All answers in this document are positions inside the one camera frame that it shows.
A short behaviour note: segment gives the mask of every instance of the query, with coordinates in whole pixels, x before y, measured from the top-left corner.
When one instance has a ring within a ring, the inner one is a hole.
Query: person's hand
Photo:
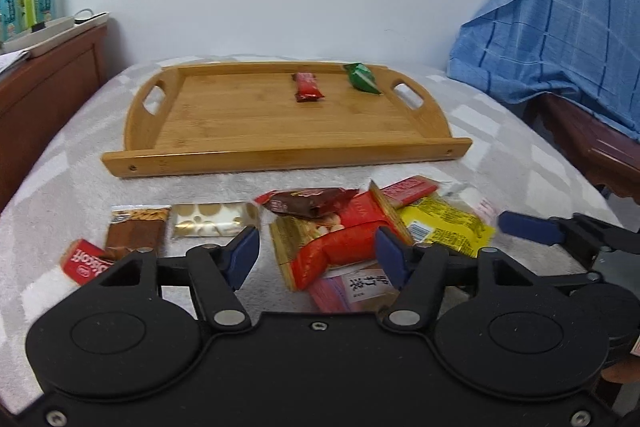
[[[627,355],[620,362],[603,369],[602,378],[613,383],[640,381],[640,357]]]

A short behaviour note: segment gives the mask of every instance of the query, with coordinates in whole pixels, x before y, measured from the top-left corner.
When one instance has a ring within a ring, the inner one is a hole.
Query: tray handle
[[[183,82],[184,78],[177,68],[174,68],[163,70],[154,75],[140,87],[133,97],[127,114],[124,130],[124,148],[126,150],[153,148]],[[146,109],[145,100],[155,87],[162,90],[164,99],[160,102],[158,110],[152,114]]]
[[[376,83],[387,98],[414,122],[415,127],[425,138],[450,138],[451,131],[447,118],[431,94],[420,84],[406,75],[399,74],[386,68],[373,67]],[[412,92],[422,99],[418,108],[411,108],[398,95],[395,88],[400,84],[409,87]]]

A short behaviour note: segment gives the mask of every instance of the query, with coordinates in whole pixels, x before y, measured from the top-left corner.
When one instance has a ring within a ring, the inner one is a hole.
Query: brown wooden headboard
[[[56,133],[104,84],[98,26],[0,80],[0,211]]]

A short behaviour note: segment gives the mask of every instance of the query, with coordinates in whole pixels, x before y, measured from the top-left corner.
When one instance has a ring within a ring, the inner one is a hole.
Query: wooden chair
[[[595,186],[604,185],[640,205],[640,144],[575,104],[551,94],[529,100],[523,120],[537,117],[564,156]]]

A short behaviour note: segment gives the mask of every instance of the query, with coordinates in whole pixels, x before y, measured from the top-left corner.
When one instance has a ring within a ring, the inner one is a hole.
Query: dark wooden furniture
[[[106,25],[84,32],[0,80],[0,211],[56,133],[104,84]]]
[[[529,100],[524,121],[540,117],[564,156],[593,185],[640,204],[640,144],[575,104],[544,94]]]

